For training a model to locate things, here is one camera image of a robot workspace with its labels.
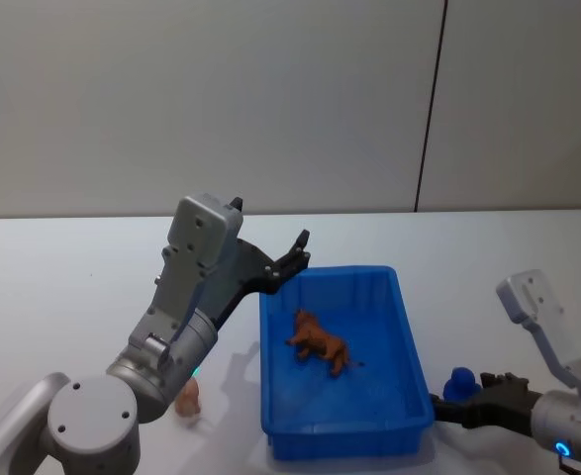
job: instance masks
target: plastic figurine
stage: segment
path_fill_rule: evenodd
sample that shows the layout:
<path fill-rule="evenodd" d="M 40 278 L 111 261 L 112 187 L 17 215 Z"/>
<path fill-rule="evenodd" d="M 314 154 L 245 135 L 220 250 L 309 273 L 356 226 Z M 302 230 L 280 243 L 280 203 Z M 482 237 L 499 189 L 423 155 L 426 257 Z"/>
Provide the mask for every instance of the plastic figurine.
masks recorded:
<path fill-rule="evenodd" d="M 175 412 L 181 418 L 191 418 L 200 414 L 200 387 L 195 378 L 189 379 L 175 398 Z"/>
<path fill-rule="evenodd" d="M 475 375 L 468 368 L 453 368 L 450 379 L 444 385 L 444 400 L 450 403 L 463 403 L 481 391 Z"/>
<path fill-rule="evenodd" d="M 351 364 L 347 344 L 338 336 L 327 333 L 319 326 L 316 315 L 298 310 L 294 322 L 294 336 L 286 340 L 291 346 L 298 346 L 298 358 L 307 359 L 311 353 L 318 354 L 321 359 L 332 362 L 330 374 L 338 377 L 342 370 Z"/>

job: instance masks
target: white table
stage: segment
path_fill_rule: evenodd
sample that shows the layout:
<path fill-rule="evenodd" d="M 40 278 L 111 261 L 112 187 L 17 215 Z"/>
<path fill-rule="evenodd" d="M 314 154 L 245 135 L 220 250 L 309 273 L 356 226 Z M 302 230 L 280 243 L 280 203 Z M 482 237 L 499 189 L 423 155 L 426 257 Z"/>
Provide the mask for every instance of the white table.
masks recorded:
<path fill-rule="evenodd" d="M 0 220 L 0 403 L 53 371 L 102 373 L 152 296 L 169 218 Z M 311 231 L 312 266 L 387 264 L 400 279 L 430 391 L 453 366 L 560 385 L 495 294 L 542 268 L 581 344 L 581 211 L 246 217 L 241 236 L 271 256 Z M 246 298 L 199 374 L 203 420 L 170 410 L 142 427 L 139 474 L 555 473 L 553 454 L 495 428 L 436 425 L 415 457 L 281 464 L 259 421 L 258 304 Z M 60 474 L 53 460 L 39 473 Z"/>

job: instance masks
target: blue plastic bin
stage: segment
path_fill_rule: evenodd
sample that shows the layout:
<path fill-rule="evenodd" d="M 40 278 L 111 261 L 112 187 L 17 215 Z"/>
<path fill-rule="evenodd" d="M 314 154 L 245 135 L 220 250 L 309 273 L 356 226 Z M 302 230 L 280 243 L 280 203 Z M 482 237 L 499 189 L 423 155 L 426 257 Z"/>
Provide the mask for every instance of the blue plastic bin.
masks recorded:
<path fill-rule="evenodd" d="M 310 268 L 260 296 L 261 426 L 274 458 L 415 453 L 434 420 L 396 272 L 383 266 Z M 294 313 L 315 313 L 363 366 L 330 376 L 285 344 Z"/>

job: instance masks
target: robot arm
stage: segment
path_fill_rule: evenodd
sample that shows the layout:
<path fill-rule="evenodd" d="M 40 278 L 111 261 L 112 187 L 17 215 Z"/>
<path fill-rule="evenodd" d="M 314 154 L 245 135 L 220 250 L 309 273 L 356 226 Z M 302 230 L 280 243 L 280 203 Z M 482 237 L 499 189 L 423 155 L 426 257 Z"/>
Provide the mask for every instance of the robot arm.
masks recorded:
<path fill-rule="evenodd" d="M 139 424 L 161 417 L 241 299 L 276 292 L 308 266 L 303 231 L 273 261 L 238 238 L 242 200 L 182 200 L 145 314 L 107 374 L 37 383 L 0 422 L 0 475 L 31 475 L 48 455 L 66 475 L 126 475 L 140 460 Z"/>
<path fill-rule="evenodd" d="M 523 326 L 534 338 L 553 376 L 577 394 L 528 389 L 528 380 L 512 374 L 483 373 L 483 390 L 462 404 L 432 396 L 436 420 L 462 424 L 465 428 L 499 426 L 532 437 L 562 458 L 581 462 L 581 353 L 565 326 L 564 310 L 540 270 L 515 274 L 497 287 L 497 295 L 510 320 Z"/>

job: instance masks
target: blue rubber duck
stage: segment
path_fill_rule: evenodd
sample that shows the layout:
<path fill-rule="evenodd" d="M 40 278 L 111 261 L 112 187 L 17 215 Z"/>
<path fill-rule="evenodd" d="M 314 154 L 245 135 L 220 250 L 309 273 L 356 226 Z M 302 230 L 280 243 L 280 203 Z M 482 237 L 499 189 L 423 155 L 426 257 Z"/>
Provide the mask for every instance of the blue rubber duck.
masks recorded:
<path fill-rule="evenodd" d="M 463 403 L 481 391 L 475 375 L 468 368 L 453 368 L 450 379 L 444 384 L 443 397 L 450 403 Z"/>

